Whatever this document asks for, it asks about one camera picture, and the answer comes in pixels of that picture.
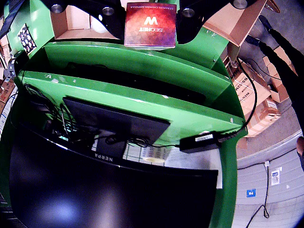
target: blue sign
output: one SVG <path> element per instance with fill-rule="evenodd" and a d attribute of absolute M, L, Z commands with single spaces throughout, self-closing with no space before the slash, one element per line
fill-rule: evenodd
<path fill-rule="evenodd" d="M 256 189 L 247 190 L 247 197 L 255 197 Z"/>

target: power adapter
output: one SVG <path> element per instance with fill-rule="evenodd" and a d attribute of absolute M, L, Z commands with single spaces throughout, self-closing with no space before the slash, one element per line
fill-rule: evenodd
<path fill-rule="evenodd" d="M 210 132 L 190 136 L 180 140 L 180 151 L 185 153 L 195 153 L 217 149 L 221 146 L 218 141 L 218 133 Z"/>

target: computer monitor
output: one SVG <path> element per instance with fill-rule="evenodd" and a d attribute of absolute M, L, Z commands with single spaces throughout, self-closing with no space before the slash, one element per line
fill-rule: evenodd
<path fill-rule="evenodd" d="M 147 138 L 153 144 L 170 126 L 166 120 L 135 114 L 72 97 L 64 103 L 80 125 L 95 127 L 122 135 Z"/>
<path fill-rule="evenodd" d="M 19 124 L 9 174 L 28 228 L 192 228 L 209 226 L 218 171 L 105 162 Z"/>

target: brown cardboard box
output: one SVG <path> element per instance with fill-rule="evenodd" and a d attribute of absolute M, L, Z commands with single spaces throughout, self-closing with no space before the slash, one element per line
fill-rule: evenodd
<path fill-rule="evenodd" d="M 3 23 L 4 23 L 4 17 L 0 19 L 0 28 L 2 28 Z M 1 47 L 3 47 L 7 44 L 9 44 L 9 41 L 8 41 L 8 37 L 5 35 L 4 37 L 2 37 L 2 39 L 0 39 L 0 45 Z"/>
<path fill-rule="evenodd" d="M 252 69 L 250 65 L 242 62 L 242 67 L 253 80 L 257 91 L 257 105 L 259 105 L 271 95 L 267 83 L 261 75 Z M 236 89 L 236 93 L 243 109 L 243 113 L 246 115 L 251 112 L 255 102 L 255 93 L 253 87 L 247 76 L 241 71 L 239 67 L 231 68 L 230 71 L 233 72 L 233 86 Z"/>
<path fill-rule="evenodd" d="M 281 84 L 277 88 L 274 88 L 273 90 L 270 90 L 270 92 L 271 92 L 271 98 L 278 103 L 289 98 L 289 95 L 283 84 Z"/>
<path fill-rule="evenodd" d="M 5 107 L 5 103 L 0 101 L 0 115 L 2 114 L 4 107 Z"/>
<path fill-rule="evenodd" d="M 281 113 L 278 111 L 276 103 L 270 98 L 266 99 L 256 107 L 247 126 L 248 135 L 246 135 L 246 137 L 254 137 L 260 134 L 280 117 Z"/>
<path fill-rule="evenodd" d="M 230 41 L 228 55 L 233 61 L 266 2 L 267 0 L 257 0 L 248 8 L 239 10 L 227 4 L 203 25 L 206 29 Z"/>
<path fill-rule="evenodd" d="M 237 142 L 237 148 L 247 149 L 247 138 L 240 138 Z"/>
<path fill-rule="evenodd" d="M 233 56 L 233 60 L 237 55 L 239 47 L 244 42 L 256 22 L 257 17 L 264 8 L 266 1 L 267 0 L 257 0 L 250 7 L 239 10 L 231 4 L 227 4 L 205 22 L 204 27 L 206 29 L 216 32 L 231 42 L 233 50 L 229 51 L 228 54 L 230 57 Z M 128 2 L 149 2 L 149 0 L 122 0 L 122 7 L 126 9 Z M 86 13 L 79 13 L 79 9 L 72 8 L 73 7 L 69 6 L 66 11 L 59 14 L 51 13 L 55 39 L 115 38 L 108 32 L 100 34 L 91 28 L 87 28 Z"/>
<path fill-rule="evenodd" d="M 4 89 L 1 93 L 1 96 L 0 96 L 0 101 L 6 103 L 8 98 L 10 97 L 11 95 L 11 92 L 13 91 L 13 89 L 15 88 L 15 84 L 14 82 L 8 82 L 5 86 L 4 86 Z"/>
<path fill-rule="evenodd" d="M 9 44 L 2 47 L 3 54 L 4 54 L 4 60 L 7 65 L 9 64 L 9 60 L 10 60 L 10 49 L 9 48 L 10 48 Z"/>
<path fill-rule="evenodd" d="M 134 0 L 122 0 L 123 7 Z M 91 28 L 91 17 L 88 13 L 75 6 L 67 6 L 62 13 L 50 13 L 55 39 L 80 39 L 80 38 L 109 38 L 117 39 L 111 33 L 98 33 Z"/>

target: shoe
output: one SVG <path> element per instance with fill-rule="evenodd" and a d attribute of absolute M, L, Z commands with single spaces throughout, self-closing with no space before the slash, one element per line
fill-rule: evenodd
<path fill-rule="evenodd" d="M 253 44 L 255 46 L 258 46 L 259 42 L 261 42 L 259 39 L 253 38 L 251 35 L 248 35 L 245 39 L 245 41 L 249 44 Z"/>
<path fill-rule="evenodd" d="M 264 25 L 267 32 L 269 32 L 270 29 L 272 29 L 271 25 L 269 24 L 269 21 L 262 14 L 260 16 L 258 16 L 258 19 Z"/>

